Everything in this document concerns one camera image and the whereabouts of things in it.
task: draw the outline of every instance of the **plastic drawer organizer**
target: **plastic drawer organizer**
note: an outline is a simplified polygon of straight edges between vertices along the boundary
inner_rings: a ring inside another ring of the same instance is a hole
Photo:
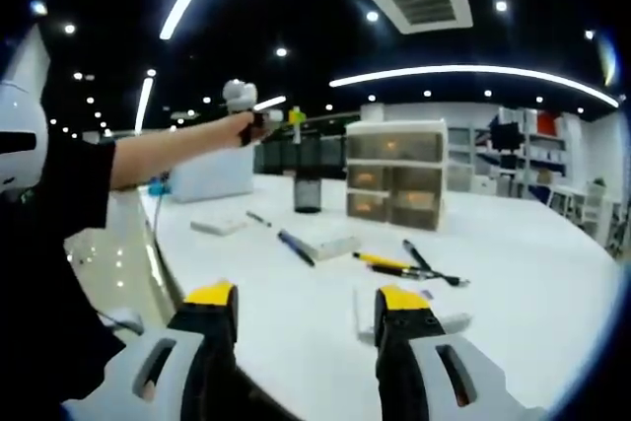
[[[349,216],[435,231],[443,212],[447,126],[436,121],[346,127]]]

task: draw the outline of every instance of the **yellow pen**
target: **yellow pen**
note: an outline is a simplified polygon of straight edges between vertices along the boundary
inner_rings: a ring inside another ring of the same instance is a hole
[[[383,258],[382,256],[368,255],[367,253],[360,253],[359,251],[354,251],[353,256],[371,265],[383,265],[383,266],[389,266],[391,268],[411,268],[412,267],[412,265],[408,265],[407,263],[402,263],[396,260],[390,260],[389,258]]]

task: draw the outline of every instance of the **ceiling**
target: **ceiling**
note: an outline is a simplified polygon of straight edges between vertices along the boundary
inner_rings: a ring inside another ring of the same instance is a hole
[[[2,35],[16,38],[33,16],[31,0],[8,0]],[[371,0],[192,0],[170,40],[160,40],[175,0],[43,0],[39,18],[52,62],[43,104],[57,126],[73,131],[132,129],[141,86],[149,68],[157,71],[145,128],[174,124],[172,113],[194,109],[189,122],[219,113],[223,84],[240,78],[257,85],[259,98],[286,96],[308,116],[357,110],[375,95],[380,102],[492,101],[576,112],[593,120],[611,111],[602,101],[535,79],[454,73],[382,79],[340,88],[329,82],[357,74],[441,64],[512,66],[553,73],[618,97],[629,83],[622,70],[628,21],[615,0],[468,0],[470,29],[402,35],[381,13],[366,14]],[[73,35],[63,27],[76,26]],[[594,30],[592,40],[585,30]],[[619,81],[604,85],[599,46],[617,50]],[[289,54],[278,57],[285,47]],[[75,72],[95,76],[76,81]],[[423,96],[432,91],[431,98]],[[483,92],[492,90],[492,98]],[[209,96],[211,104],[202,98]],[[543,102],[535,101],[537,96]],[[87,104],[87,97],[94,98]],[[102,114],[95,118],[95,112]]]

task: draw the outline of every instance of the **person's arm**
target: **person's arm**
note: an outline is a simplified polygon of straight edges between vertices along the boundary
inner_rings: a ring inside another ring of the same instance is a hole
[[[174,132],[157,132],[118,140],[110,188],[121,189],[144,182],[178,163],[204,153],[239,147],[240,132],[253,120],[251,112],[242,112]],[[252,129],[252,140],[258,140],[263,135],[263,129]]]

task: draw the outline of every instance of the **hand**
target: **hand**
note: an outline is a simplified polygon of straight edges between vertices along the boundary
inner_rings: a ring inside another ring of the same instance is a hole
[[[248,125],[254,122],[253,112],[240,112],[218,121],[218,128],[221,130],[222,135],[225,137],[225,148],[239,148],[242,146],[242,140],[240,133],[243,132]],[[251,141],[256,142],[262,140],[267,135],[265,127],[253,127],[251,129]]]

